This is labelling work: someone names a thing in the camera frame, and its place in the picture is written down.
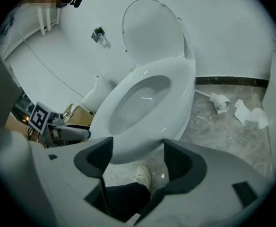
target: toilet paper holder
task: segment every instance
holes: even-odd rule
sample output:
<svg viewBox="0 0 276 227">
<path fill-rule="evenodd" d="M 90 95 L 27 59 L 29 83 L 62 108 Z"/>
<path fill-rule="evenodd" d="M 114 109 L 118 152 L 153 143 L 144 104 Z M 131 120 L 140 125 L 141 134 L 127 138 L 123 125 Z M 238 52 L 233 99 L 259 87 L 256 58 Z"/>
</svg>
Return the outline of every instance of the toilet paper holder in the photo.
<svg viewBox="0 0 276 227">
<path fill-rule="evenodd" d="M 93 34 L 92 34 L 92 39 L 96 42 L 96 43 L 98 43 L 98 41 L 100 40 L 100 38 L 102 37 L 102 36 L 104 36 L 104 34 L 105 34 L 105 32 L 104 32 L 104 30 L 101 28 L 101 27 L 99 27 L 99 28 L 96 28 L 94 31 L 93 31 Z"/>
</svg>

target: toilet seat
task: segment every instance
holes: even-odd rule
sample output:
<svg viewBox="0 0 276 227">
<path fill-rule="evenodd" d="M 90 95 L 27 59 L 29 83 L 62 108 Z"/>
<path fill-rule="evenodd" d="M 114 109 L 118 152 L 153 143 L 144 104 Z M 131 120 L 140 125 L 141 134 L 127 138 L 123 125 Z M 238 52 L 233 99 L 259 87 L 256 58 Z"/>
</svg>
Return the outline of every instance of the toilet seat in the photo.
<svg viewBox="0 0 276 227">
<path fill-rule="evenodd" d="M 125 131 L 112 132 L 115 110 L 127 92 L 137 83 L 151 77 L 167 77 L 170 80 L 166 97 L 144 118 Z M 173 139 L 189 118 L 189 104 L 194 88 L 194 69 L 188 66 L 184 57 L 170 57 L 155 61 L 146 67 L 138 67 L 131 72 L 106 98 L 91 124 L 91 139 L 114 137 L 111 163 L 123 164 L 137 160 L 161 145 L 162 139 Z M 135 114 L 132 111 L 119 115 Z"/>
<path fill-rule="evenodd" d="M 126 9 L 122 36 L 136 66 L 184 55 L 184 38 L 174 13 L 158 0 L 136 0 Z"/>
</svg>

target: leg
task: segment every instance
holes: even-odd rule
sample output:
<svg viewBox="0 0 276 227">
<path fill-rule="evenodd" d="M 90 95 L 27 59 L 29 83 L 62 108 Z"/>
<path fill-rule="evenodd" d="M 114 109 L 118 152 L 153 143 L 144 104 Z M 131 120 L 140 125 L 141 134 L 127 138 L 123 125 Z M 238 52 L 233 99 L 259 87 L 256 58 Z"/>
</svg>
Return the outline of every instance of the leg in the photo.
<svg viewBox="0 0 276 227">
<path fill-rule="evenodd" d="M 136 170 L 134 183 L 106 187 L 109 214 L 122 222 L 127 222 L 134 214 L 141 212 L 151 199 L 150 183 L 149 169 L 140 166 Z"/>
</svg>

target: white wall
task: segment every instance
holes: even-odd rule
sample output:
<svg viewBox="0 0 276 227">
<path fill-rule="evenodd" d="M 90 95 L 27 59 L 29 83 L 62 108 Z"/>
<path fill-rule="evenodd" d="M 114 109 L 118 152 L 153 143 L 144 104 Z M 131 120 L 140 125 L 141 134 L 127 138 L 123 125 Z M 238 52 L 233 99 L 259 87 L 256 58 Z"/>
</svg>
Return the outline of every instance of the white wall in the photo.
<svg viewBox="0 0 276 227">
<path fill-rule="evenodd" d="M 60 26 L 89 62 L 88 66 L 119 83 L 132 68 L 125 52 L 121 22 L 134 0 L 83 0 L 61 9 Z M 197 76 L 269 79 L 271 38 L 276 29 L 256 0 L 160 0 L 185 23 L 197 60 Z M 102 26 L 112 44 L 104 49 L 91 39 Z"/>
<path fill-rule="evenodd" d="M 35 33 L 26 42 L 37 57 L 22 43 L 7 62 L 30 100 L 57 112 L 63 112 L 71 103 L 80 103 L 93 88 L 94 73 L 60 28 L 54 26 L 45 36 Z"/>
</svg>

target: toilet brush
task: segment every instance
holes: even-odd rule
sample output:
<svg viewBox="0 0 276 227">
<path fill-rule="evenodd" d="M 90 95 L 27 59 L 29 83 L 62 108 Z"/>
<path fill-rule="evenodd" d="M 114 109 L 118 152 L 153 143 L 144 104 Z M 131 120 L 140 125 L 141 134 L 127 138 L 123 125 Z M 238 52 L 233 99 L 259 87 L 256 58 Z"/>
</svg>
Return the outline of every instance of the toilet brush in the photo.
<svg viewBox="0 0 276 227">
<path fill-rule="evenodd" d="M 226 113 L 229 110 L 231 101 L 226 96 L 218 95 L 216 93 L 212 93 L 212 95 L 209 95 L 199 90 L 195 90 L 195 92 L 200 95 L 207 96 L 209 98 L 209 101 L 214 104 L 214 108 L 218 114 Z"/>
</svg>

